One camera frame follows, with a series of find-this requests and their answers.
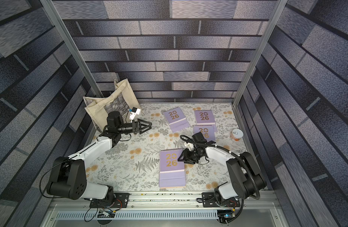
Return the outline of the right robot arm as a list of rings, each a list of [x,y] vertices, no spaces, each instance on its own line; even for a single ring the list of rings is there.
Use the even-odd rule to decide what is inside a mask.
[[[256,200],[261,198],[260,190],[267,186],[260,167],[254,157],[243,152],[236,154],[214,141],[207,141],[202,133],[196,133],[192,137],[180,135],[184,141],[185,149],[178,161],[186,164],[199,164],[201,158],[207,161],[213,159],[228,169],[230,181],[214,189],[214,198],[219,206],[223,206],[232,198]]]

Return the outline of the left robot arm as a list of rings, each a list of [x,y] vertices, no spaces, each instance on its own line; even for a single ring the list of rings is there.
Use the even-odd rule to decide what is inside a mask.
[[[116,146],[123,134],[142,134],[151,128],[152,123],[148,121],[131,119],[124,123],[120,112],[110,112],[107,125],[95,142],[68,157],[58,157],[54,161],[49,172],[47,193],[71,200],[88,200],[91,208],[112,207],[116,202],[113,187],[89,182],[86,169],[103,153]]]

